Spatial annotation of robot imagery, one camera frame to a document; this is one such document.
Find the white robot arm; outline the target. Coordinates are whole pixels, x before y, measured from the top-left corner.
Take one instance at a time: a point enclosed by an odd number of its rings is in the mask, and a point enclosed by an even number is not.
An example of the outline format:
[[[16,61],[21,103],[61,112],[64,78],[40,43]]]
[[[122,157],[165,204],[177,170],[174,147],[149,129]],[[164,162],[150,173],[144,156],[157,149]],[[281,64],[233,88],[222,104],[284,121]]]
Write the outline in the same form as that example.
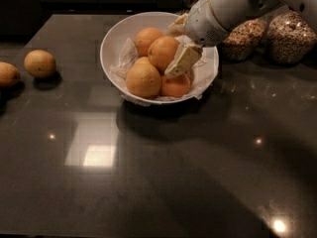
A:
[[[317,0],[198,0],[188,13],[167,28],[170,35],[184,35],[190,43],[177,48],[164,74],[169,77],[184,74],[199,61],[203,49],[219,45],[240,24],[283,5],[297,12],[317,31]]]

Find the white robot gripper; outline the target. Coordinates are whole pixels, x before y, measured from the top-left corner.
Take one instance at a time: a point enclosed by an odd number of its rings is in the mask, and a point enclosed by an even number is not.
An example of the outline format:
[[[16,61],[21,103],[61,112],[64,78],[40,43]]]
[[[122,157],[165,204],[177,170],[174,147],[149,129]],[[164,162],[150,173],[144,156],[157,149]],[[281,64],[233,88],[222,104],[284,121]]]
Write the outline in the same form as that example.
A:
[[[178,77],[190,70],[202,57],[202,47],[215,47],[229,36],[225,3],[228,0],[199,0],[166,29],[169,36],[185,35],[194,43],[180,44],[167,66],[167,77]]]

